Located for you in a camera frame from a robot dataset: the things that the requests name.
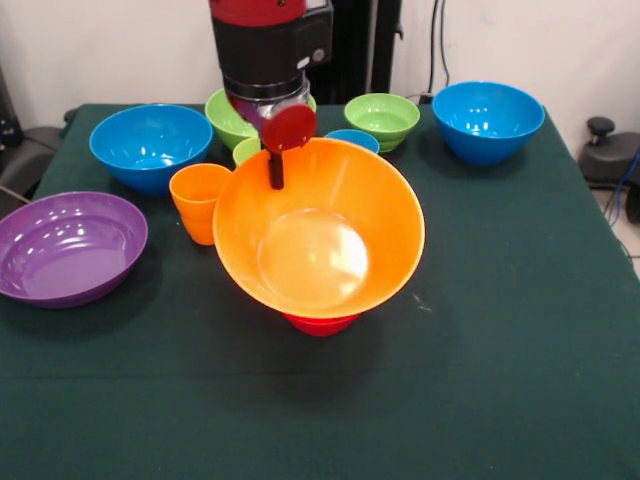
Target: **blue bowl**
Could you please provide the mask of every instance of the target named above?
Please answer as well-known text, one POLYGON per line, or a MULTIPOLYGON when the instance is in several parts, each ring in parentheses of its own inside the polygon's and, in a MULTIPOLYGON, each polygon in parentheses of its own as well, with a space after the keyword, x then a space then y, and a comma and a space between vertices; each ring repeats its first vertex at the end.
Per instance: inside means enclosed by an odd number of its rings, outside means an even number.
POLYGON ((433 113, 445 142, 474 165, 502 162, 520 150, 544 123, 544 108, 531 95, 508 85, 465 82, 433 99, 433 113))
POLYGON ((111 115, 91 134, 91 152, 111 174, 145 195, 168 195, 183 167, 204 161, 213 127, 178 105, 142 105, 111 115))
POLYGON ((343 140, 345 142, 360 145, 373 153, 380 152, 380 143, 376 140, 376 137, 363 132, 361 130, 344 129, 334 130, 325 135, 326 138, 335 138, 336 140, 343 140))

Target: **purple bowl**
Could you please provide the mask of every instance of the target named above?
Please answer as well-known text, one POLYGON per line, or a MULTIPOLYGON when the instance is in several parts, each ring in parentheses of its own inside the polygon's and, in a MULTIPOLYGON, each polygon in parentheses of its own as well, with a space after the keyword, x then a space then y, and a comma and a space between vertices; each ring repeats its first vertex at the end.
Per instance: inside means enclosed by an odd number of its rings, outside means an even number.
POLYGON ((0 293, 42 308, 89 303, 126 278, 147 237, 142 212, 120 197, 37 200, 0 221, 0 293))

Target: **bowl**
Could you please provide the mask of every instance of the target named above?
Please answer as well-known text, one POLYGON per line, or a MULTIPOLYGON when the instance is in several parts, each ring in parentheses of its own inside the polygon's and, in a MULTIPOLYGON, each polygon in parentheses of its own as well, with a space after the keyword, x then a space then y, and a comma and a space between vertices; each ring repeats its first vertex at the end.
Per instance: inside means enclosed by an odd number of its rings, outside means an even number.
POLYGON ((89 303, 125 279, 147 235, 144 215, 120 197, 42 198, 0 221, 0 293, 43 308, 89 303))
POLYGON ((344 107, 344 115, 353 128, 376 137, 383 153, 400 145, 420 120, 413 102, 390 93, 356 97, 344 107))
POLYGON ((376 137, 361 130, 334 130, 333 132, 327 133, 325 137, 342 140, 343 142, 350 142, 354 145, 360 145, 362 148, 366 148, 373 153, 380 152, 380 143, 376 140, 376 137))
MULTIPOLYGON (((309 106, 316 111, 316 101, 312 96, 309 96, 309 106)), ((231 151, 243 140, 258 137, 256 129, 233 109, 223 88, 207 100, 204 112, 222 143, 231 151)))
POLYGON ((353 144, 312 138, 282 157, 282 190, 270 187, 265 150, 232 175, 214 214, 218 255, 254 299, 307 333, 335 333, 415 271, 420 203, 393 166, 353 144))
POLYGON ((440 91, 433 113, 449 148, 473 165, 514 155, 544 123, 544 108, 528 93, 492 82, 464 82, 440 91))
POLYGON ((91 152, 122 183, 145 195, 168 195, 169 180, 204 161, 213 128, 201 113, 178 105, 142 105, 103 120, 91 152))
POLYGON ((262 147, 258 137, 247 138, 233 149, 233 162, 236 167, 239 167, 245 160, 248 160, 260 150, 262 150, 262 147))

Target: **green bowl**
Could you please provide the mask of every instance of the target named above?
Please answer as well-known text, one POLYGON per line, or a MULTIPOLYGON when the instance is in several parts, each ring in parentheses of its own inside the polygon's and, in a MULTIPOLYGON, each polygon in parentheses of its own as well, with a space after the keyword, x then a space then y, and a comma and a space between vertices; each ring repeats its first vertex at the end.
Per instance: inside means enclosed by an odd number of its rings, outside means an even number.
MULTIPOLYGON (((316 101, 309 96, 309 106, 316 111, 316 101)), ((233 109, 224 88, 211 95, 204 107, 204 113, 216 129, 216 134, 230 150, 246 140, 247 138, 257 138, 258 132, 253 126, 245 122, 233 109)))
POLYGON ((258 137, 255 138, 247 138, 246 140, 241 141, 236 148, 233 149, 233 162, 237 167, 242 165, 242 162, 250 159, 256 153, 260 151, 260 139, 258 137))
POLYGON ((376 137, 380 152, 390 152, 416 127, 420 110, 404 97, 369 93, 347 103, 344 116, 352 127, 376 137))

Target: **table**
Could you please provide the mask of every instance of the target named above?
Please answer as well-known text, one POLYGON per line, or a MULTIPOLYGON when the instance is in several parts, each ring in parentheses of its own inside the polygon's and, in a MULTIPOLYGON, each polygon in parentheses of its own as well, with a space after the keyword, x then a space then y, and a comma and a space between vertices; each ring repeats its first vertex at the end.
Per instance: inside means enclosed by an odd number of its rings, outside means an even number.
MULTIPOLYGON (((4 479, 637 478, 640 288, 555 127, 495 168, 446 150, 431 111, 388 155, 424 209, 409 284, 307 337, 197 247, 170 198, 92 157, 83 106, 38 196, 113 192, 150 238, 87 307, 0 299, 4 479)), ((319 133, 346 123, 320 107, 319 133)), ((212 159, 230 165, 216 141, 212 159)))

